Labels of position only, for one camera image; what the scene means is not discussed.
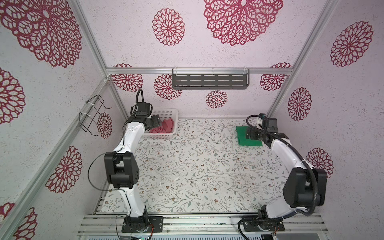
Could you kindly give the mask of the green tank top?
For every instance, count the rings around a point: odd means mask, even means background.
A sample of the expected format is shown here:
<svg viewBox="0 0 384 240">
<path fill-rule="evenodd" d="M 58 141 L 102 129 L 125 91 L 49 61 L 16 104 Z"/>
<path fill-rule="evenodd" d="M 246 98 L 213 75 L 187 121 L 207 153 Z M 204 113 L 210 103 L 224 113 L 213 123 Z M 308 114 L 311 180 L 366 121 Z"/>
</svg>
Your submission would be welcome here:
<svg viewBox="0 0 384 240">
<path fill-rule="evenodd" d="M 251 128 L 246 126 L 236 127 L 239 146 L 262 147 L 262 141 L 253 140 L 250 136 L 247 136 L 247 133 L 250 133 L 250 130 Z"/>
</svg>

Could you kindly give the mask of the pink red tank top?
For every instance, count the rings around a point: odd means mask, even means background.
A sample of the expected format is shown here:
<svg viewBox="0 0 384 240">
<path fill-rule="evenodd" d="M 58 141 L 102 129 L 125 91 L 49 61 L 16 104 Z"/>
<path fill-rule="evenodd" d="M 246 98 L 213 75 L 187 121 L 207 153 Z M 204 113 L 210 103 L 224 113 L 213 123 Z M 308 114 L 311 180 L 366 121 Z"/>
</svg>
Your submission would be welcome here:
<svg viewBox="0 0 384 240">
<path fill-rule="evenodd" d="M 173 119 L 163 120 L 159 127 L 150 130 L 150 134 L 170 134 L 174 130 L 174 124 Z"/>
</svg>

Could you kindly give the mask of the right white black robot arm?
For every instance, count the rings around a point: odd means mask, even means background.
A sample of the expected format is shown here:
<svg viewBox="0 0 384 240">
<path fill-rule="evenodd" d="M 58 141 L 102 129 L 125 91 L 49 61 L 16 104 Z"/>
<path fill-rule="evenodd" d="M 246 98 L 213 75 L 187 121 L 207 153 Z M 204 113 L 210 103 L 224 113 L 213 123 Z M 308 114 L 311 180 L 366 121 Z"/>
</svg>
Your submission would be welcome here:
<svg viewBox="0 0 384 240">
<path fill-rule="evenodd" d="M 310 216 L 325 202 L 327 173 L 314 167 L 292 145 L 289 137 L 280 133 L 276 118 L 265 114 L 250 115 L 246 138 L 262 141 L 283 162 L 289 176 L 283 196 L 258 210 L 260 219 L 287 219 L 296 214 Z"/>
</svg>

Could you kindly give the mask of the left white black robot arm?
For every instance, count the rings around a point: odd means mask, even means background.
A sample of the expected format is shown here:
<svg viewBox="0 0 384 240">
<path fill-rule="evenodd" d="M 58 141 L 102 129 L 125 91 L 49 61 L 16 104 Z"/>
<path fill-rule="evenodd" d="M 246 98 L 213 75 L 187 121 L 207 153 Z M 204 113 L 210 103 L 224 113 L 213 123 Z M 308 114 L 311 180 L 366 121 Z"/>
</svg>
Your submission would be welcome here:
<svg viewBox="0 0 384 240">
<path fill-rule="evenodd" d="M 127 216 L 140 218 L 146 206 L 140 199 L 137 183 L 140 170 L 134 152 L 143 134 L 160 126 L 160 117 L 152 116 L 150 103 L 139 102 L 132 107 L 133 112 L 123 126 L 123 137 L 111 153 L 104 155 L 104 163 L 109 184 L 120 193 L 128 210 Z"/>
</svg>

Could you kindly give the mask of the white plastic laundry basket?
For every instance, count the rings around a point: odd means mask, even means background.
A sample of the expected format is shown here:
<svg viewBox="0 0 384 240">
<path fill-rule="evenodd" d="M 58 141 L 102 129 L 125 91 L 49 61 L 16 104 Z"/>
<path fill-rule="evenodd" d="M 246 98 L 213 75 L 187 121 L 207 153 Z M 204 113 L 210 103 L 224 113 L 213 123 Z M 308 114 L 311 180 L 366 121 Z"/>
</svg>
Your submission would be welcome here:
<svg viewBox="0 0 384 240">
<path fill-rule="evenodd" d="M 152 115 L 159 115 L 162 130 L 160 132 L 150 130 L 145 132 L 142 136 L 143 139 L 151 140 L 169 140 L 176 136 L 178 128 L 179 114 L 177 109 L 172 108 L 154 108 Z"/>
</svg>

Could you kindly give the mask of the dark grey wall shelf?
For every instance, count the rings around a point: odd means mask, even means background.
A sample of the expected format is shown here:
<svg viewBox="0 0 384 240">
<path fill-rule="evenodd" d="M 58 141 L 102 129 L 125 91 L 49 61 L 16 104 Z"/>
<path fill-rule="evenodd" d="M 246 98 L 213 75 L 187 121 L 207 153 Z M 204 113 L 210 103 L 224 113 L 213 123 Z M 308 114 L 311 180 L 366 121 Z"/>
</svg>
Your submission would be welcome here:
<svg viewBox="0 0 384 240">
<path fill-rule="evenodd" d="M 172 69 L 171 83 L 175 90 L 245 90 L 250 74 L 248 70 L 241 74 L 192 74 Z"/>
</svg>

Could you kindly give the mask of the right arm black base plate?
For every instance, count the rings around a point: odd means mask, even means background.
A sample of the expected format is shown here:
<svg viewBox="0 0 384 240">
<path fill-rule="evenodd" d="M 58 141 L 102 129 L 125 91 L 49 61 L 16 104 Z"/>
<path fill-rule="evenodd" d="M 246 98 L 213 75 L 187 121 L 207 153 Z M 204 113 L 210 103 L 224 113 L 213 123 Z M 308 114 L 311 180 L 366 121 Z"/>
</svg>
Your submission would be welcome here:
<svg viewBox="0 0 384 240">
<path fill-rule="evenodd" d="M 283 232 L 283 218 L 267 218 L 258 216 L 243 216 L 242 224 L 246 232 Z"/>
</svg>

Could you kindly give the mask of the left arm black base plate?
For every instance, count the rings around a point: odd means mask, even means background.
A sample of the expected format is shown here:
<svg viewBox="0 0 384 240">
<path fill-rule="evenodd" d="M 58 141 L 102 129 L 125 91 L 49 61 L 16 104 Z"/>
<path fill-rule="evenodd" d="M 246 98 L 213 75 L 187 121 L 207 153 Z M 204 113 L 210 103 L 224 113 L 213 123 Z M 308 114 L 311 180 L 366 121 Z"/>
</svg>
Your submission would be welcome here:
<svg viewBox="0 0 384 240">
<path fill-rule="evenodd" d="M 161 233 L 163 231 L 163 224 L 164 217 L 162 216 L 125 217 L 122 233 Z"/>
</svg>

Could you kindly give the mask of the aluminium front rail frame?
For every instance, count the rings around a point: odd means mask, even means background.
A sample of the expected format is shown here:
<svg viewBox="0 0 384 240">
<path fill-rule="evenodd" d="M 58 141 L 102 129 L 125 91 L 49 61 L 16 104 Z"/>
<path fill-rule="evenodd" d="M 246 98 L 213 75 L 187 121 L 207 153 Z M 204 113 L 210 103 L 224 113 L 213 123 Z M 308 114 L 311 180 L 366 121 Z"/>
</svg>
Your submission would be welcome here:
<svg viewBox="0 0 384 240">
<path fill-rule="evenodd" d="M 145 230 L 128 227 L 118 214 L 86 215 L 76 233 L 79 240 L 106 237 L 128 240 L 131 237 L 161 239 L 163 237 L 198 237 L 212 239 L 214 236 L 225 239 L 260 239 L 267 235 L 273 238 L 287 234 L 310 234 L 321 240 L 329 239 L 329 231 L 320 214 L 310 217 L 296 215 L 285 219 L 275 227 L 262 230 L 250 221 L 253 214 L 152 214 L 151 224 Z"/>
</svg>

